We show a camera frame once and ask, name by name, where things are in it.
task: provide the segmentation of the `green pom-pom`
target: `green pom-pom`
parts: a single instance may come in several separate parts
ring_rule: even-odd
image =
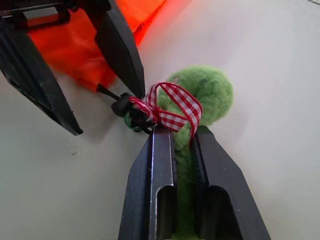
[[[209,126],[224,117],[233,102],[233,87],[226,76],[210,66],[191,66],[174,73],[168,82],[176,83],[201,103],[200,125]],[[178,106],[161,90],[157,104],[163,110],[184,115]],[[192,156],[188,148],[190,124],[175,133],[177,163],[177,223],[173,240],[197,240],[195,233],[194,182]]]
[[[203,114],[201,126],[210,126],[224,117],[233,102],[233,87],[227,77],[218,69],[211,66],[195,65],[177,71],[167,79],[176,83],[191,93],[202,105]],[[160,108],[184,115],[178,106],[161,90],[157,104]],[[189,142],[190,125],[184,126],[175,134],[177,149]]]

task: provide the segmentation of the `orange bag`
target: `orange bag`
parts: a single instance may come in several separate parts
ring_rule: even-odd
[[[165,1],[116,0],[137,45],[143,40]],[[29,33],[50,66],[70,75],[76,82],[94,92],[98,84],[110,87],[116,77],[96,45],[95,35],[95,28],[81,9],[71,13],[69,24]]]

